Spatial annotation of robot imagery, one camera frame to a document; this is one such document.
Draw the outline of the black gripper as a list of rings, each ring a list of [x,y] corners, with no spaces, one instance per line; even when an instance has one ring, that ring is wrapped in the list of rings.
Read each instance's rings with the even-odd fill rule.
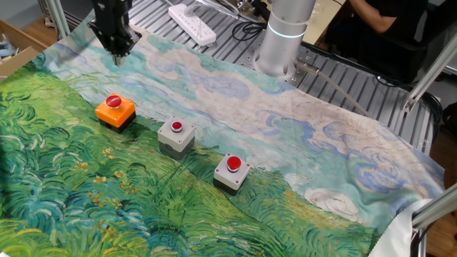
[[[92,0],[91,3],[95,19],[87,26],[111,54],[114,64],[123,66],[125,58],[142,37],[137,31],[129,32],[128,12],[131,9],[131,0]]]

